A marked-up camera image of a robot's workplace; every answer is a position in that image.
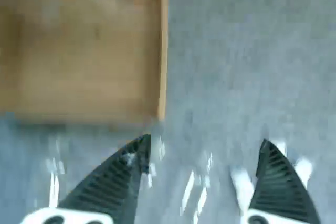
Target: black gripper pad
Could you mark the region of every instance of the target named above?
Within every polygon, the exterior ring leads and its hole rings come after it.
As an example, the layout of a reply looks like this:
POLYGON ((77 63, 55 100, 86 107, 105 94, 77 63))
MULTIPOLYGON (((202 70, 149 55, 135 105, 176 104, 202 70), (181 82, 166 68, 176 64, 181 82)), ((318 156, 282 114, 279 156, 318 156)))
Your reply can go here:
POLYGON ((149 172, 150 155, 151 135, 133 140, 82 180, 58 207, 101 212, 115 224, 133 224, 140 178, 149 172))
POLYGON ((268 140, 261 145, 256 176, 250 208, 309 224, 321 223, 293 166, 268 140))

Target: ridged rubber pad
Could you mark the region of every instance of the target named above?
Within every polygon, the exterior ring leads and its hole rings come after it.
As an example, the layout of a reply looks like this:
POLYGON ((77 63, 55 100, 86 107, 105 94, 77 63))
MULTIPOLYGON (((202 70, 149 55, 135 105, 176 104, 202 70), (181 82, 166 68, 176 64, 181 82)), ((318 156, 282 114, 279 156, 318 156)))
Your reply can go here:
POLYGON ((321 223, 294 168, 268 140, 261 145, 256 176, 250 208, 310 224, 321 223))
POLYGON ((134 223, 140 178, 149 172, 150 154, 151 135, 133 140, 81 181, 59 207, 109 214, 115 224, 134 223))

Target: cardboard box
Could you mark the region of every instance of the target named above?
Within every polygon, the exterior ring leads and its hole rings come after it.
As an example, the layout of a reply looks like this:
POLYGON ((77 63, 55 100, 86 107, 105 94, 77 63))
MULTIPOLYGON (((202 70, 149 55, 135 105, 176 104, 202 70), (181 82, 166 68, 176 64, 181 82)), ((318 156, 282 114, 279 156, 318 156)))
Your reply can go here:
POLYGON ((168 0, 0 0, 0 110, 41 123, 163 120, 168 0))

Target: wooden board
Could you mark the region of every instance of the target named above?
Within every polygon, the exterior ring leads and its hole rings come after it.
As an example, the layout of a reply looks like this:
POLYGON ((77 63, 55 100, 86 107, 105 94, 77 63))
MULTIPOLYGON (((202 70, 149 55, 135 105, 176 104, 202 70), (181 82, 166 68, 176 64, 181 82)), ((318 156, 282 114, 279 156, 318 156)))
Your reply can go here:
POLYGON ((41 122, 164 119, 167 0, 16 1, 0 15, 0 38, 16 28, 0 44, 2 111, 41 122))

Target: gray carpet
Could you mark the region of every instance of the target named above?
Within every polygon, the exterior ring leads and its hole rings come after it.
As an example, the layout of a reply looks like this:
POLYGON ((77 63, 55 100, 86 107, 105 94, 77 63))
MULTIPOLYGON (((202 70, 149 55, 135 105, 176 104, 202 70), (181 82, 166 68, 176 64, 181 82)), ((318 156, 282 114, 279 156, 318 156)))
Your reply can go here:
MULTIPOLYGON (((308 190, 322 223, 334 223, 336 0, 170 0, 169 24, 167 114, 156 133, 166 156, 155 161, 158 175, 146 189, 152 200, 140 206, 147 211, 142 218, 191 223, 208 174, 199 223, 238 223, 228 165, 243 164, 252 174, 268 132, 315 163, 308 190), (180 216, 192 170, 198 185, 180 216)), ((50 136, 69 143, 69 190, 137 135, 106 127, 19 127, 8 119, 0 131, 0 213, 8 223, 19 223, 46 200, 41 160, 50 136)))

